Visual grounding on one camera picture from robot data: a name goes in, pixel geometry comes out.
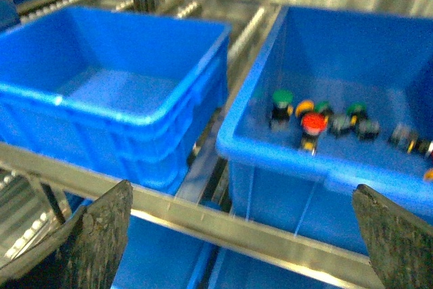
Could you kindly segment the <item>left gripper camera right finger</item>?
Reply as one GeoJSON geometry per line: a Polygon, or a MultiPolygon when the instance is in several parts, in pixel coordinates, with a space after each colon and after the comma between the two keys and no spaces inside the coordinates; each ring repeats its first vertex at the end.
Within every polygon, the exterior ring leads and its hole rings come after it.
{"type": "Polygon", "coordinates": [[[432,287],[432,226],[365,184],[352,193],[361,237],[385,288],[432,287]]]}

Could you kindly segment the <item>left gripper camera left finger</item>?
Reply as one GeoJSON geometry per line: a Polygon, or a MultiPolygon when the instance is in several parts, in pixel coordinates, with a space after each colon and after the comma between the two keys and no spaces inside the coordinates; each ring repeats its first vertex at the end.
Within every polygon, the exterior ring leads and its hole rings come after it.
{"type": "Polygon", "coordinates": [[[128,242],[133,187],[121,181],[1,268],[2,288],[110,288],[128,242]]]}

